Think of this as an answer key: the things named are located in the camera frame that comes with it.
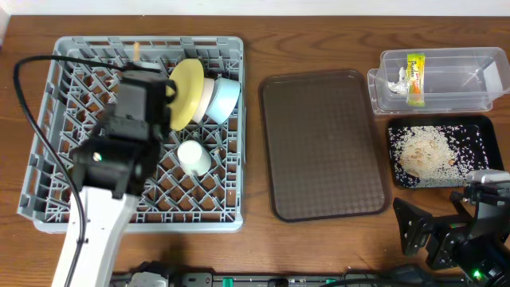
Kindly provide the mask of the yellow round plate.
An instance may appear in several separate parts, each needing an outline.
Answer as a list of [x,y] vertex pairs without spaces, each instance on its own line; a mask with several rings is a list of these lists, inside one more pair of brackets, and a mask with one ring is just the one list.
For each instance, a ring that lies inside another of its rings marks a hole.
[[202,98],[204,68],[199,59],[181,61],[169,76],[176,85],[174,100],[167,105],[171,109],[170,128],[184,129],[192,120]]

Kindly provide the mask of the light blue bowl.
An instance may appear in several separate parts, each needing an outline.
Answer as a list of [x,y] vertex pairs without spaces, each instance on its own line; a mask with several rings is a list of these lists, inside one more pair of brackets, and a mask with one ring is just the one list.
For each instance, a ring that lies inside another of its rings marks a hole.
[[218,78],[214,82],[213,99],[206,115],[217,124],[223,124],[235,108],[241,93],[241,83],[227,78]]

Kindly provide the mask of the green yellow snack wrapper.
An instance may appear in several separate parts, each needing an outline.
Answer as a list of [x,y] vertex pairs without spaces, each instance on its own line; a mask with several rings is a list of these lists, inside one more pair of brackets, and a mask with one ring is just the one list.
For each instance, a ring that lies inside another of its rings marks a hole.
[[426,55],[412,53],[407,55],[406,78],[408,85],[407,103],[410,106],[424,107],[424,73]]

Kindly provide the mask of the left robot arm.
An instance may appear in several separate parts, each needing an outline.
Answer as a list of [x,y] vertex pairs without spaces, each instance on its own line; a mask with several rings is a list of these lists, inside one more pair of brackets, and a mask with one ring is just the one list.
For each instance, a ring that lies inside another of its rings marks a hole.
[[54,286],[106,286],[121,238],[170,133],[176,84],[156,64],[128,64],[115,104],[73,150],[71,201]]

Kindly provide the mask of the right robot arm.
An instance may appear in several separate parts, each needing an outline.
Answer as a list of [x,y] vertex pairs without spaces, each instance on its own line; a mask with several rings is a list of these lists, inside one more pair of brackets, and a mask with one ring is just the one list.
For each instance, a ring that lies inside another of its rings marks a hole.
[[458,267],[479,286],[508,286],[508,200],[454,192],[450,201],[457,213],[435,217],[403,199],[394,199],[402,253],[414,256],[424,248],[430,269]]

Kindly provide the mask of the white tissue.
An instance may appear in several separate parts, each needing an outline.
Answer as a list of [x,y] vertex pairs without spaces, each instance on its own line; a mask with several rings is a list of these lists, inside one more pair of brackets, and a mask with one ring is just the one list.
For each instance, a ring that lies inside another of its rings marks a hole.
[[410,89],[410,80],[408,77],[407,69],[401,67],[400,70],[398,71],[398,81],[388,82],[387,86],[392,93],[398,95],[408,94]]

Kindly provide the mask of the white cup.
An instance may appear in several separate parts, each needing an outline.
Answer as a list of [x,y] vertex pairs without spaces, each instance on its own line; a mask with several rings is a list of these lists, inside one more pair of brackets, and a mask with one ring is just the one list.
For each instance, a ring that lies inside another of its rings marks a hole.
[[208,151],[197,141],[187,140],[178,146],[178,161],[187,175],[203,176],[211,167]]

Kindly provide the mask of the wooden chopstick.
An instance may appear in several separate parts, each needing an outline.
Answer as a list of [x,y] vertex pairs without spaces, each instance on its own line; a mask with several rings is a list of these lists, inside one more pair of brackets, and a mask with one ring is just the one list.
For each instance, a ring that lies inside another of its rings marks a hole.
[[134,43],[134,61],[140,61],[140,43]]

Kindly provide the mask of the pink white bowl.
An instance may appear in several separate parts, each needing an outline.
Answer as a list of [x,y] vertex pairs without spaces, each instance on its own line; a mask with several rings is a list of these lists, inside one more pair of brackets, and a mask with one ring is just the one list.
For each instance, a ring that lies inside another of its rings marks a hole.
[[213,91],[214,91],[214,79],[205,78],[204,84],[203,84],[203,89],[202,89],[201,99],[198,102],[197,110],[192,117],[192,120],[195,123],[198,124],[204,117],[206,110],[209,107],[209,104],[210,104],[210,101],[211,101],[211,98],[213,95]]

